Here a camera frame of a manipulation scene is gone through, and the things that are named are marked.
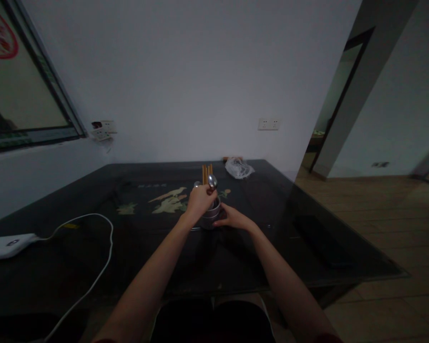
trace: doorway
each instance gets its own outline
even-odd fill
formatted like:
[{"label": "doorway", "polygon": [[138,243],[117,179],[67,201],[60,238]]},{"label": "doorway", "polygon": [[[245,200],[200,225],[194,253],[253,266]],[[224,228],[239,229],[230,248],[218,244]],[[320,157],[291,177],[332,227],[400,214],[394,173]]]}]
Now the doorway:
[{"label": "doorway", "polygon": [[367,48],[368,41],[372,36],[374,28],[361,33],[350,39],[343,49],[342,57],[338,63],[332,83],[324,100],[323,107],[319,113],[313,134],[308,143],[302,166],[309,172],[319,157],[321,149],[326,141],[330,128],[337,116],[343,98],[349,88],[351,80],[354,77],[364,51]]}]

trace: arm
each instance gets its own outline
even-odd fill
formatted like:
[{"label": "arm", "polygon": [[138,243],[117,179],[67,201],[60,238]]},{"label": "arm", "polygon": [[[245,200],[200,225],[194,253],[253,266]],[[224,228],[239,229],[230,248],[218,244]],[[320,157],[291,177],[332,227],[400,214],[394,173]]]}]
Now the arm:
[{"label": "arm", "polygon": [[192,190],[186,212],[132,280],[93,342],[140,340],[160,305],[187,235],[217,197],[216,191],[208,195],[208,188],[208,185],[201,185]]},{"label": "arm", "polygon": [[222,207],[227,213],[227,219],[217,221],[213,225],[228,225],[246,230],[250,234],[276,302],[297,340],[314,342],[317,337],[327,333],[337,336],[329,319],[308,288],[261,229],[236,209],[224,203]]}]

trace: window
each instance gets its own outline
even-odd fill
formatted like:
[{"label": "window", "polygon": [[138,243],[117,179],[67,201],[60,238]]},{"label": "window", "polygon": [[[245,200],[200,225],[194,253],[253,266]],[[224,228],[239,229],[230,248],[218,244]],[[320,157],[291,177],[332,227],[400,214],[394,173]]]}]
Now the window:
[{"label": "window", "polygon": [[0,151],[84,137],[22,5],[0,0]]}]

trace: person's left hand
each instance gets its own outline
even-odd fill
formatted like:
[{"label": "person's left hand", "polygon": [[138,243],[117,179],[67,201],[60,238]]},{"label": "person's left hand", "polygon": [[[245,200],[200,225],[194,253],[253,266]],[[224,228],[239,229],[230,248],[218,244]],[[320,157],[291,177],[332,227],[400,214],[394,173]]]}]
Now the person's left hand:
[{"label": "person's left hand", "polygon": [[208,185],[200,185],[194,187],[191,194],[189,195],[189,201],[187,204],[186,215],[194,223],[200,219],[200,217],[208,210],[210,205],[215,201],[218,196],[218,192],[214,191],[211,195],[207,192],[210,190]]}]

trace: wooden floor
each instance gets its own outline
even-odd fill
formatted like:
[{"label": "wooden floor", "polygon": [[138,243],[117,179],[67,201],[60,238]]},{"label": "wooden floor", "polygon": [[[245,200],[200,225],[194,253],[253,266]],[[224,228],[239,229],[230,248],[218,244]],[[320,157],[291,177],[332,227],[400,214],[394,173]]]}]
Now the wooden floor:
[{"label": "wooden floor", "polygon": [[[296,184],[412,275],[362,284],[327,316],[345,342],[429,343],[429,184],[405,177],[324,182],[307,171],[313,157],[306,154]],[[283,337],[277,342],[289,341]]]}]

